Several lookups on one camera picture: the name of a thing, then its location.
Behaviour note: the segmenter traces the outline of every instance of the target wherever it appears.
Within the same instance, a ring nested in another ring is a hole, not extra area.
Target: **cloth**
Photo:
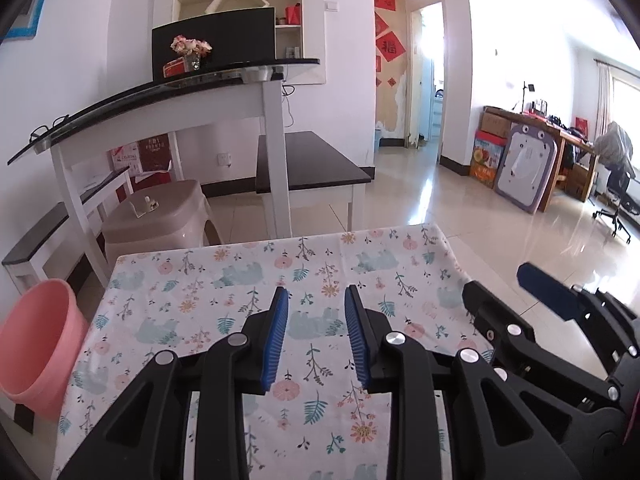
[[[607,133],[599,136],[593,143],[596,155],[600,157],[600,164],[610,171],[622,168],[631,178],[636,172],[631,164],[634,156],[634,146],[625,130],[617,122],[607,127]]]
[[[281,285],[289,320],[276,382],[266,396],[243,399],[251,478],[382,479],[390,395],[370,396],[356,379],[344,289],[356,285],[366,308],[428,349],[470,347],[488,359],[491,346],[462,304],[468,279],[434,224],[122,256],[70,378],[53,477],[156,352],[206,351],[267,309]]]

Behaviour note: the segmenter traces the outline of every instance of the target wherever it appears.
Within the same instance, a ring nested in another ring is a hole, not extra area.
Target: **computer monitor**
[[[201,70],[215,70],[236,62],[270,61],[276,58],[275,8],[228,10],[169,23],[151,31],[154,80],[162,80],[162,67],[177,59],[171,49],[176,36],[204,40],[212,47]]]

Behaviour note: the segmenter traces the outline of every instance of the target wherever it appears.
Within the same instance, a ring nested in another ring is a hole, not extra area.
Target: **beige plastic stool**
[[[102,234],[111,267],[123,254],[202,247],[205,241],[210,245],[222,243],[196,180],[179,180],[135,192],[104,221]]]

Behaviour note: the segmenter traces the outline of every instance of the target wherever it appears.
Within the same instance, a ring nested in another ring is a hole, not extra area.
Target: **power outlet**
[[[231,166],[231,153],[219,153],[218,154],[219,166]]]

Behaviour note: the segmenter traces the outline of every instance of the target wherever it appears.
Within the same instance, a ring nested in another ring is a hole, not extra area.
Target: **black table top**
[[[297,59],[271,59],[257,62],[232,63],[225,66],[217,66],[210,70],[199,70],[197,72],[187,72],[173,77],[168,77],[162,81],[151,81],[142,85],[130,88],[119,94],[107,97],[84,110],[58,123],[53,128],[27,144],[23,149],[9,159],[7,165],[11,164],[29,150],[38,152],[48,150],[62,140],[81,132],[89,126],[101,123],[109,118],[115,117],[135,108],[140,108],[158,101],[163,101],[179,95],[201,92],[211,88],[242,84],[242,78],[229,77],[229,72],[243,68],[255,66],[287,66],[287,65],[318,65],[317,58],[297,58]],[[283,79],[283,75],[274,72],[272,80]]]
[[[371,182],[367,173],[313,132],[291,132],[284,139],[290,191]],[[258,138],[255,191],[271,192],[265,136]]]

